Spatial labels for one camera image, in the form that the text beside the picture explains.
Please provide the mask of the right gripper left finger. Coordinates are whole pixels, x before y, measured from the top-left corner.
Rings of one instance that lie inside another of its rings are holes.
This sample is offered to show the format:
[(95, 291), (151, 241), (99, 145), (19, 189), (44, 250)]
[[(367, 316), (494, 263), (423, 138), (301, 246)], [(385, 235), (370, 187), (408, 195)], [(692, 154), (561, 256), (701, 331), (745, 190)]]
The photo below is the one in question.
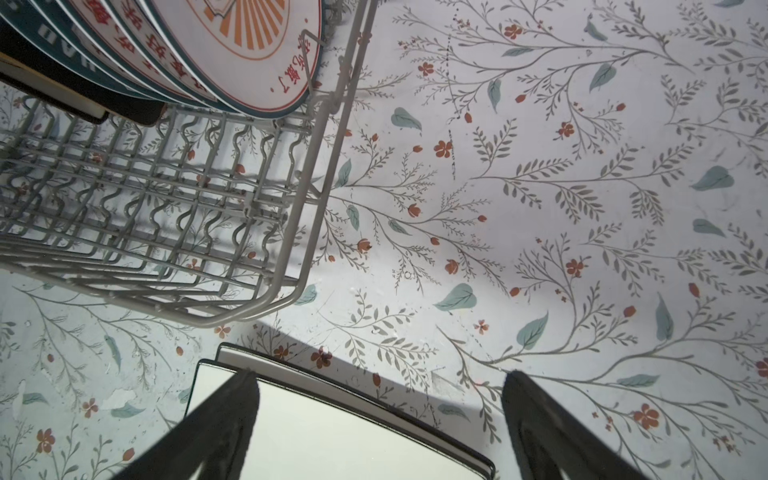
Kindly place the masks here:
[(257, 376), (239, 371), (118, 479), (238, 479), (260, 404)]

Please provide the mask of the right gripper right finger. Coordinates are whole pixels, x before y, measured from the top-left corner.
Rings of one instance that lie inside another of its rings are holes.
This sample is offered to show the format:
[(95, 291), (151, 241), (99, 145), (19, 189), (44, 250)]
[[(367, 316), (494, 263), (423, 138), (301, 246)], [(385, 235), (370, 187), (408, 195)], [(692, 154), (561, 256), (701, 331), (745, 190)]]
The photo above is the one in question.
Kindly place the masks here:
[(524, 372), (506, 375), (501, 403), (523, 479), (645, 479)]

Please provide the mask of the white round plate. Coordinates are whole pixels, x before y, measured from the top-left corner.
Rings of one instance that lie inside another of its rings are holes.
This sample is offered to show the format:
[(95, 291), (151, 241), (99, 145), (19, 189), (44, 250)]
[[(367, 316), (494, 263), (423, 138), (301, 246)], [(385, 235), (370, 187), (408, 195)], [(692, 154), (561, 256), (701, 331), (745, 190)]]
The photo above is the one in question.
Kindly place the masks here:
[(149, 62), (102, 1), (34, 1), (32, 5), (61, 33), (74, 37), (114, 78), (159, 100), (201, 104), (170, 82)]
[(139, 5), (185, 69), (227, 107), (280, 118), (307, 98), (322, 54), (322, 1), (159, 0)]
[(140, 92), (127, 88), (102, 72), (25, 1), (2, 1), (1, 18), (25, 40), (73, 73), (108, 90), (144, 99)]
[(200, 108), (209, 108), (227, 113), (234, 110), (220, 102), (177, 58), (173, 50), (149, 22), (136, 1), (102, 1), (110, 10), (113, 18), (131, 37), (135, 45), (142, 51), (145, 58), (151, 62), (160, 73), (175, 84), (178, 89), (190, 98), (199, 102)]

